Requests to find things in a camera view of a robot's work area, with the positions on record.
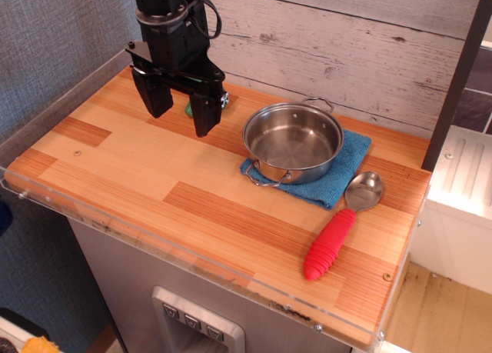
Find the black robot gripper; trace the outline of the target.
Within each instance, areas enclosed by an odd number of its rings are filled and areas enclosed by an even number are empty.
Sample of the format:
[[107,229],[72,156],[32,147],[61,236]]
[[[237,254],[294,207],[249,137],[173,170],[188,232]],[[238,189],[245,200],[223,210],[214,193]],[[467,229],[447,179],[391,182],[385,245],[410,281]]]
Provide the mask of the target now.
[[135,14],[142,40],[126,51],[146,109],[160,118],[174,104],[172,88],[193,92],[195,132],[203,138],[220,123],[224,105],[224,73],[208,59],[210,40],[221,33],[218,10],[210,1],[139,1]]

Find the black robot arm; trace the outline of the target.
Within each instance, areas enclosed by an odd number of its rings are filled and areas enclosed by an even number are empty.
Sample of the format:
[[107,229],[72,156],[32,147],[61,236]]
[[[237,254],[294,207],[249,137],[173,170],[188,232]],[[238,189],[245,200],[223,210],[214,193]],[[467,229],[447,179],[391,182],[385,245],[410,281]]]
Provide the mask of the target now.
[[148,112],[161,117],[174,104],[172,91],[188,95],[195,133],[206,136],[221,121],[228,103],[224,72],[208,57],[211,40],[221,34],[216,19],[208,31],[210,0],[135,0],[141,41],[128,42],[131,73]]

